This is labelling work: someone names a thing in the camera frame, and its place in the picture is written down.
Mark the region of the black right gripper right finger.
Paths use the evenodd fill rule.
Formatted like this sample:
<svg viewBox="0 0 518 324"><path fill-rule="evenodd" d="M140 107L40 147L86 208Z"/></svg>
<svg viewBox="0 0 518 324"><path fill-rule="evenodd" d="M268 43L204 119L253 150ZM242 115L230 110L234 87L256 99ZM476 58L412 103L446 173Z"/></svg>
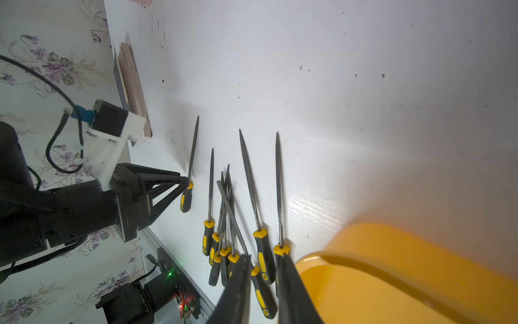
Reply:
<svg viewBox="0 0 518 324"><path fill-rule="evenodd" d="M319 323L318 314L289 255L277 259L278 323Z"/></svg>

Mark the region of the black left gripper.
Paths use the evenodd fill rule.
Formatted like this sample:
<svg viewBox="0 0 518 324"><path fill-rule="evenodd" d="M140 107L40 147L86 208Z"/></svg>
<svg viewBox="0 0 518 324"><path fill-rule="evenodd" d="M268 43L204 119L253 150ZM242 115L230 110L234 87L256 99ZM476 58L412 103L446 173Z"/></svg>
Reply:
<svg viewBox="0 0 518 324"><path fill-rule="evenodd" d="M112 225L124 242L130 241L137 231L152 225L189 185L189 179L176 171L120 163L107 191L96 180L52 189L48 193L56 205L48 214L49 244L69 244Z"/></svg>

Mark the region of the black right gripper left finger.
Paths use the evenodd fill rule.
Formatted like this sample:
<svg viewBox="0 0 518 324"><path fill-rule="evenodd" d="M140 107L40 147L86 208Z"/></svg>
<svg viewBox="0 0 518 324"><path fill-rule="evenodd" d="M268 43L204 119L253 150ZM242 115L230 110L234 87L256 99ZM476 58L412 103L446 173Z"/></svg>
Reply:
<svg viewBox="0 0 518 324"><path fill-rule="evenodd" d="M251 256L241 256L208 324L249 323L251 271Z"/></svg>

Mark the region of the file tool moved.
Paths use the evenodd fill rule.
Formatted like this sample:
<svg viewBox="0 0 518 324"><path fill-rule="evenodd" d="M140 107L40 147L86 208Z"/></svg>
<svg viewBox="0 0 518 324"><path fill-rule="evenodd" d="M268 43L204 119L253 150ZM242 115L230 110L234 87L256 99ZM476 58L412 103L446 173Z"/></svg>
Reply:
<svg viewBox="0 0 518 324"><path fill-rule="evenodd" d="M185 189L182 193L182 199L181 199L181 204L180 204L180 209L183 213L189 212L189 210L191 209L191 206L192 206L192 189L194 187L193 182L192 182L192 173L193 173L193 167L194 167L196 144L197 144L197 139L198 139L199 120L200 120L200 117L197 117L196 125L194 128L192 148L191 148L191 153L190 153L190 162L189 162L189 169L188 169L189 184L188 184L187 189Z"/></svg>
<svg viewBox="0 0 518 324"><path fill-rule="evenodd" d="M211 150L210 156L210 170L209 170L209 202L208 202L208 215L204 221L205 232L203 236L203 252L206 256L210 255L210 250L213 244L213 232L214 232L214 221L213 221L213 183L214 183L214 149Z"/></svg>
<svg viewBox="0 0 518 324"><path fill-rule="evenodd" d="M212 246L211 246L211 249L210 249L210 257L209 257L209 264L211 266L213 266L213 262L214 262L214 256L216 254L216 252L218 251L218 248L219 248L219 243L221 241L221 231L222 231L222 223L223 223L223 212L224 212L225 208L223 206L223 202L221 202L221 206L220 206L220 212L219 212L219 220L218 220L218 223L217 223L217 229L213 232L211 238L212 238Z"/></svg>

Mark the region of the yellow plastic storage box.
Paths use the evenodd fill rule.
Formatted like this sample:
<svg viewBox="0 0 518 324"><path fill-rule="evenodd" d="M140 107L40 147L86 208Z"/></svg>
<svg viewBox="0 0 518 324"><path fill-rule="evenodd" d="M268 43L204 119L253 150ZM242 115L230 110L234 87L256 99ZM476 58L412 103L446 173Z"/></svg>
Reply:
<svg viewBox="0 0 518 324"><path fill-rule="evenodd" d="M388 225L342 229L296 264L325 323L516 323L517 282Z"/></svg>

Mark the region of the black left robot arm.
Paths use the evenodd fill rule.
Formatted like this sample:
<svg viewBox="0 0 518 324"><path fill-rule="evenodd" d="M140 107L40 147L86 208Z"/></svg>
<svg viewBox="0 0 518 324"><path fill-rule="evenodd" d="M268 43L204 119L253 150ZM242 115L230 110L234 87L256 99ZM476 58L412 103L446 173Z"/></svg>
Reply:
<svg viewBox="0 0 518 324"><path fill-rule="evenodd" d="M174 171L119 163L103 190L96 180L37 190L16 131L1 123L1 265L115 226L125 242L152 225L187 189Z"/></svg>

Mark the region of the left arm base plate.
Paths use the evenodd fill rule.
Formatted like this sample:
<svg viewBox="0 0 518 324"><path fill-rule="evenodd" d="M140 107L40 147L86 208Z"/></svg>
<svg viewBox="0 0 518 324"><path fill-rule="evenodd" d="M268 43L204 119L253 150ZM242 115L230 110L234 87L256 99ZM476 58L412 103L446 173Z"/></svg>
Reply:
<svg viewBox="0 0 518 324"><path fill-rule="evenodd" d="M155 323L155 315L168 304L177 306L179 318L199 320L200 295L164 248L151 258L153 271L126 283L101 297L97 309L104 312L108 323Z"/></svg>

